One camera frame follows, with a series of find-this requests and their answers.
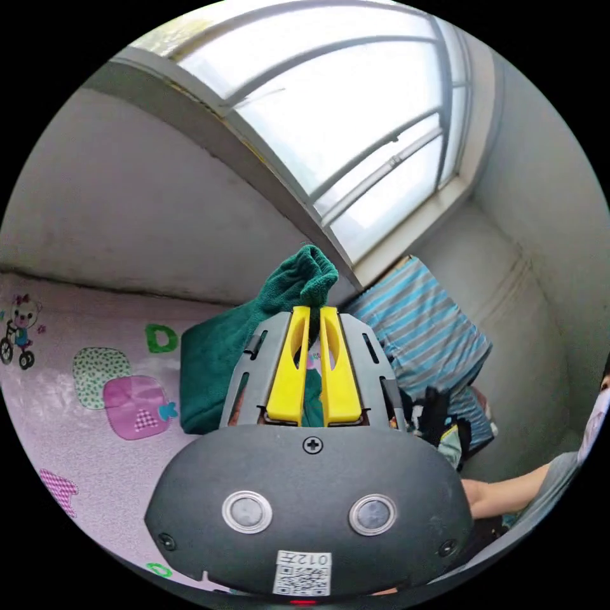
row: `green towel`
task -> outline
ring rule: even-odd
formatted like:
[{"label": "green towel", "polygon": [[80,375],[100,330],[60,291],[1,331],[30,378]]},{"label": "green towel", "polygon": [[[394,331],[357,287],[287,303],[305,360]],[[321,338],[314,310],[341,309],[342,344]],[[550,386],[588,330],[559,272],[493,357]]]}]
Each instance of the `green towel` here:
[{"label": "green towel", "polygon": [[[311,307],[311,345],[320,331],[320,307],[326,305],[338,279],[337,269],[319,248],[304,246],[271,274],[253,301],[187,330],[180,342],[182,429],[187,434],[206,434],[218,428],[233,369],[264,320],[296,305]],[[319,377],[308,374],[305,384],[306,421],[313,426],[321,417]]]}]

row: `blue striped fabric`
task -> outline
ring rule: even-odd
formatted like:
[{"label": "blue striped fabric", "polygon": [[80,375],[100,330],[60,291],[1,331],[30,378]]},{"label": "blue striped fabric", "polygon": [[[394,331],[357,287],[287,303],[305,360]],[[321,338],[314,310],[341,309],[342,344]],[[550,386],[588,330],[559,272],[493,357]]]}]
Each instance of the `blue striped fabric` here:
[{"label": "blue striped fabric", "polygon": [[469,420],[471,449],[493,438],[483,408],[468,388],[492,349],[428,268],[411,257],[357,297],[345,313],[368,324],[413,399],[427,386],[451,390],[450,413]]}]

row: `person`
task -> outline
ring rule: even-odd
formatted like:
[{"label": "person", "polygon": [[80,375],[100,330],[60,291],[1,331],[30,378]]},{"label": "person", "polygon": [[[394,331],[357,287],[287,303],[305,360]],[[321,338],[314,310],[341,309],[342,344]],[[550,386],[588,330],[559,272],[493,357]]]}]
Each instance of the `person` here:
[{"label": "person", "polygon": [[[581,447],[575,456],[571,455],[570,460],[567,460],[565,457],[561,460],[562,463],[573,466],[573,468],[567,469],[566,475],[571,474],[571,470],[579,467],[588,456],[608,411],[609,403],[610,355],[608,356],[602,376],[599,395],[586,424]],[[543,484],[549,475],[550,468],[555,464],[556,460],[558,458],[521,477],[498,483],[483,483],[481,481],[463,479],[462,484],[473,518],[485,519],[524,511],[540,494]]]},{"label": "person", "polygon": [[[469,561],[460,564],[459,567],[448,571],[432,582],[475,567],[482,561],[507,551],[521,538],[527,536],[557,504],[589,455],[609,408],[610,353],[602,373],[599,394],[587,421],[578,452],[563,453],[532,472],[498,483],[462,479],[470,511],[475,520],[500,517],[511,513],[518,513],[518,517],[507,533],[478,552]],[[396,592],[397,589],[392,588],[374,593],[374,595]]]}]

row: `cartoon bear sticker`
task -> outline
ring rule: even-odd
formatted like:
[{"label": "cartoon bear sticker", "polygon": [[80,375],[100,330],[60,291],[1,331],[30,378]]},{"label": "cartoon bear sticker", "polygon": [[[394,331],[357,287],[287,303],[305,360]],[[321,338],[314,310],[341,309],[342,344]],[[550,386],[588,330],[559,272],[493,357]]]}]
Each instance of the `cartoon bear sticker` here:
[{"label": "cartoon bear sticker", "polygon": [[29,331],[36,324],[42,308],[29,294],[14,296],[6,322],[6,334],[0,341],[0,360],[3,364],[9,365],[15,348],[19,348],[19,366],[26,370],[34,365],[34,354],[29,349],[33,344]]}]

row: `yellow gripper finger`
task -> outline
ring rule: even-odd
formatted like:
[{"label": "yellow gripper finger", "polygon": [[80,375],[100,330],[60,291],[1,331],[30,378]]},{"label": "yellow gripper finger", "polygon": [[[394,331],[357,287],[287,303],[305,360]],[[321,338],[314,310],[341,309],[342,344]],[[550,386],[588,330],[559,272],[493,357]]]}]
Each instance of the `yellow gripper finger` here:
[{"label": "yellow gripper finger", "polygon": [[[309,308],[294,307],[290,325],[284,340],[275,380],[267,401],[267,415],[275,421],[285,421],[301,425],[307,355],[309,342]],[[299,365],[294,358],[301,349]]]},{"label": "yellow gripper finger", "polygon": [[[355,423],[362,415],[358,388],[335,307],[320,310],[320,360],[324,425]],[[335,366],[330,366],[332,354]]]}]

